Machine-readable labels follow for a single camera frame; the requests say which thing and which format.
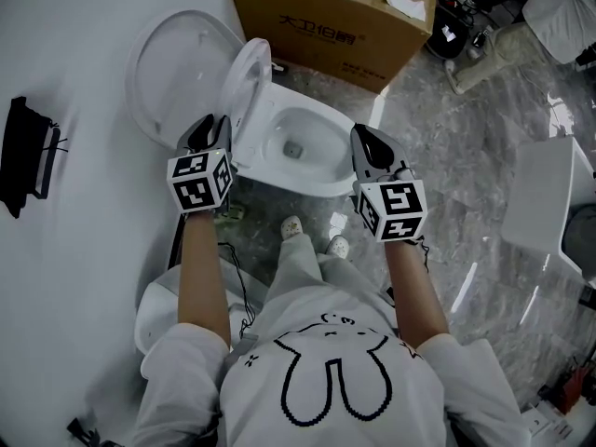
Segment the paper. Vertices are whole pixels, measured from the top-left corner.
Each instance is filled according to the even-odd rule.
[[[450,43],[455,40],[455,33],[453,33],[447,25],[442,27],[442,31],[445,35],[445,38],[447,38],[447,43]]]
[[[425,10],[424,2],[414,2],[414,0],[387,0],[387,2],[411,19],[427,20],[427,11]]]

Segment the white shoe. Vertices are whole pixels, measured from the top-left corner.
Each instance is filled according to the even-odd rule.
[[[336,235],[332,238],[332,241],[327,247],[325,254],[333,255],[339,258],[347,258],[347,254],[350,251],[350,244],[341,235]]]
[[[467,57],[470,58],[472,61],[479,60],[482,56],[482,51],[477,49],[476,47],[470,47],[466,50]]]
[[[445,69],[445,74],[447,75],[447,80],[451,85],[451,89],[454,91],[455,94],[459,94],[460,96],[465,93],[457,83],[455,82],[454,72],[455,72],[455,61],[453,60],[445,60],[443,63],[443,68]]]
[[[291,215],[281,223],[281,237],[284,240],[302,233],[302,223],[296,215]]]

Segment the marble tile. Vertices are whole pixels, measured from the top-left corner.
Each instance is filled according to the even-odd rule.
[[[487,22],[479,16],[473,31]],[[583,359],[596,341],[596,313],[577,303],[582,286],[546,258],[510,246],[500,228],[521,144],[573,135],[596,163],[596,69],[526,65],[457,96],[441,61],[421,50],[385,97],[293,65],[276,82],[358,122],[368,123],[375,105],[383,108],[378,128],[402,143],[425,182],[428,267],[451,329],[463,343],[489,340],[520,404],[571,357]],[[265,284],[277,267],[279,224],[296,214],[317,251],[342,234],[352,263],[374,285],[389,285],[383,247],[346,196],[299,196],[240,179],[232,198],[246,216],[218,226],[219,238],[233,243],[242,267]],[[225,249],[222,255],[229,256]]]

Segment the black bag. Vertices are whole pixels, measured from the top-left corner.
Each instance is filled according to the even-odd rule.
[[[441,60],[452,60],[466,46],[468,35],[467,26],[460,19],[445,8],[437,6],[432,35],[425,47]]]

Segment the white chair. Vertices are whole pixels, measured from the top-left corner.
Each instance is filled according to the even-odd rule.
[[[585,282],[579,266],[563,253],[562,237],[571,208],[596,204],[593,173],[573,137],[520,147],[503,239]]]

